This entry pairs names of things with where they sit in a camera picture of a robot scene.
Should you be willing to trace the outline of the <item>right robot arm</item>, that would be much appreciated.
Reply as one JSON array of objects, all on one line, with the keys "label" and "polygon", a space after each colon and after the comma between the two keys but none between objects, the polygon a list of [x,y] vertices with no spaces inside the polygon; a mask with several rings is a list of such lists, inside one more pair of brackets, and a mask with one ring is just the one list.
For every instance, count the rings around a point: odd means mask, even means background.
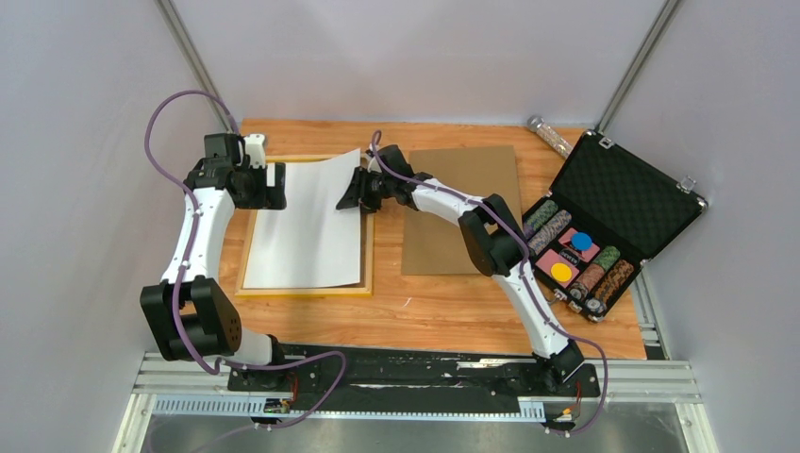
[{"label": "right robot arm", "polygon": [[432,214],[459,228],[475,269],[490,277],[508,298],[536,359],[541,386],[562,394],[587,367],[580,350],[585,340],[558,322],[535,277],[523,232],[502,196],[471,195],[434,176],[413,171],[396,145],[367,152],[368,162],[347,171],[350,180],[337,210],[375,213],[386,199]]}]

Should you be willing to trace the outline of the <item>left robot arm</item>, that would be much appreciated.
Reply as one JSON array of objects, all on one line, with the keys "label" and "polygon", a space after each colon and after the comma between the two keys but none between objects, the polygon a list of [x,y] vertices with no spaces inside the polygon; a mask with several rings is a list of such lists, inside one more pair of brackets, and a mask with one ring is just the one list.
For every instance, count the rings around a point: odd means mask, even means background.
[{"label": "left robot arm", "polygon": [[216,375],[227,365],[267,390],[281,388],[289,365],[277,338],[242,319],[218,279],[225,233],[236,210],[283,210],[286,166],[268,164],[263,134],[209,134],[205,155],[178,180],[184,219],[167,269],[142,289],[140,304],[158,352]]}]

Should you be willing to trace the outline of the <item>yellow round chip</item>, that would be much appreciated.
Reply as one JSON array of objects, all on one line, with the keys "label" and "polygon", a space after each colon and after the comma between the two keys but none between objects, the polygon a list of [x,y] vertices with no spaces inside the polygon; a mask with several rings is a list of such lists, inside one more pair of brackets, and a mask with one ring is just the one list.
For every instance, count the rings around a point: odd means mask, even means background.
[{"label": "yellow round chip", "polygon": [[550,268],[551,277],[559,283],[568,283],[572,280],[574,273],[572,268],[565,263],[556,262]]}]

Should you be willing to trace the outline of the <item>blue round chip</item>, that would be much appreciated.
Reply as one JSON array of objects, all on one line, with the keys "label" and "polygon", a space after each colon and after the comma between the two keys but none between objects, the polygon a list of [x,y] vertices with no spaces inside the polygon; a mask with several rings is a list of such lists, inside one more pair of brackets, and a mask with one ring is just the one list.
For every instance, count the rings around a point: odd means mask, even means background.
[{"label": "blue round chip", "polygon": [[570,245],[577,251],[583,252],[592,248],[592,238],[584,232],[576,232],[570,239]]}]

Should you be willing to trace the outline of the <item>black aluminium chip case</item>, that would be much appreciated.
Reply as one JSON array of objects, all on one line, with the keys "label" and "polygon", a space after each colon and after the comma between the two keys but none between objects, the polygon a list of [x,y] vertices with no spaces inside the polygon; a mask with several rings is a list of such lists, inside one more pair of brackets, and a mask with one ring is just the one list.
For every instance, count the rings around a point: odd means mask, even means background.
[{"label": "black aluminium chip case", "polygon": [[[599,323],[652,260],[708,207],[693,181],[677,181],[593,130],[578,139],[548,193],[523,215],[523,233],[536,278],[557,299]],[[592,248],[570,245],[576,232]],[[568,283],[550,274],[556,262],[574,273]]]}]

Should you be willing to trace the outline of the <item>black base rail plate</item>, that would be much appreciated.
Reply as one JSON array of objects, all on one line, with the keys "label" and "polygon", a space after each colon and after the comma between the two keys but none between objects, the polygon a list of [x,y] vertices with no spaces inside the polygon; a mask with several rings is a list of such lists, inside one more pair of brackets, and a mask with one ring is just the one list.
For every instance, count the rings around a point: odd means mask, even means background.
[{"label": "black base rail plate", "polygon": [[529,356],[320,344],[283,344],[279,355],[284,370],[216,376],[147,361],[142,380],[169,413],[573,422],[598,403],[652,401],[668,377],[655,361],[589,360],[560,380]]}]

